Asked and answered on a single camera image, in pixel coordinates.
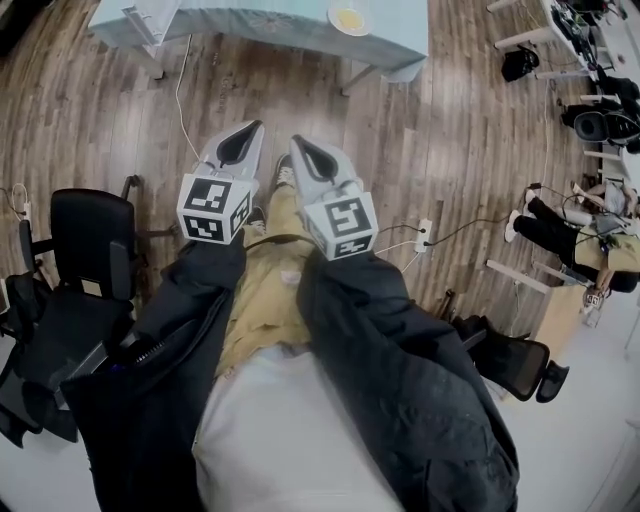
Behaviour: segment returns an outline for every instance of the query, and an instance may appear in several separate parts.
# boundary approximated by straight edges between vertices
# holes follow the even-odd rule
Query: black bag
[[[540,59],[534,51],[524,46],[518,46],[518,48],[519,50],[504,56],[502,76],[507,82],[514,82],[528,75],[540,65]]]

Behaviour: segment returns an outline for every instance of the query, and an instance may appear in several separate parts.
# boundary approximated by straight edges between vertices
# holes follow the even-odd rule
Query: black jacket
[[[202,510],[191,448],[245,268],[195,244],[163,274],[134,329],[142,363],[69,381],[103,511]],[[366,254],[314,252],[298,293],[312,350],[409,511],[516,510],[515,448],[453,328],[415,306],[400,272]]]

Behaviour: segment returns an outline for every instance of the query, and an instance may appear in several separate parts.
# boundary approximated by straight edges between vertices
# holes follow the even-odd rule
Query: wall outlet
[[[433,228],[433,222],[429,219],[422,219],[420,226],[418,226],[418,236],[416,237],[416,252],[427,252],[429,248],[428,243],[431,241],[431,229]]]

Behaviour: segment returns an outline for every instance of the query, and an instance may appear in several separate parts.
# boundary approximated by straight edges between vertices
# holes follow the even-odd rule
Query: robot
[[[182,181],[177,213],[185,238],[231,244],[253,208],[264,135],[262,122],[249,121],[207,143]],[[300,215],[322,253],[333,261],[371,250],[379,232],[373,200],[347,155],[301,135],[290,151]]]

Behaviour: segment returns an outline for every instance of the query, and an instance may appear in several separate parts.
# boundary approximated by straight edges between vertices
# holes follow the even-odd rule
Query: wooden floor
[[[1,184],[25,183],[39,236],[49,234],[54,190],[119,192],[124,177],[134,173],[145,183],[135,200],[139,227],[166,227],[175,219],[182,176],[194,163],[174,98],[186,39],[159,50],[167,77],[151,80],[124,52],[87,33],[97,3],[59,0],[0,63]],[[428,217],[434,238],[440,238],[477,217],[504,217],[527,184],[543,179],[545,167],[546,84],[533,78],[506,84],[500,75],[502,55],[492,46],[534,28],[533,18],[543,19],[537,2],[529,4],[532,17],[518,6],[491,15],[483,0],[429,0],[430,58],[422,75],[412,84],[374,79],[350,99],[338,94],[337,58],[197,35],[181,92],[189,133],[201,148],[224,127],[245,119],[264,121],[259,178],[265,185],[292,135],[341,146],[373,193],[381,227],[417,225]],[[539,53],[543,70],[571,61],[557,45],[543,45]],[[555,101],[575,100],[586,90],[582,81],[548,89],[545,183],[560,191],[593,164],[582,156],[574,134],[560,126]],[[0,275],[8,275],[23,271],[23,265],[15,217],[6,204],[1,212]],[[406,273],[412,297],[435,311],[451,288],[460,294],[461,314],[487,314],[500,328],[511,328],[515,287],[485,269],[484,262],[492,258],[529,272],[532,246],[526,241],[506,245],[502,233],[503,225],[479,224],[434,248]],[[378,245],[413,236],[394,230]],[[180,239],[153,241],[151,286],[181,244]],[[412,249],[387,254],[404,266]],[[558,265],[539,249],[535,257]],[[51,259],[47,269],[55,275]],[[540,302],[536,292],[521,288],[516,333],[527,331]]]

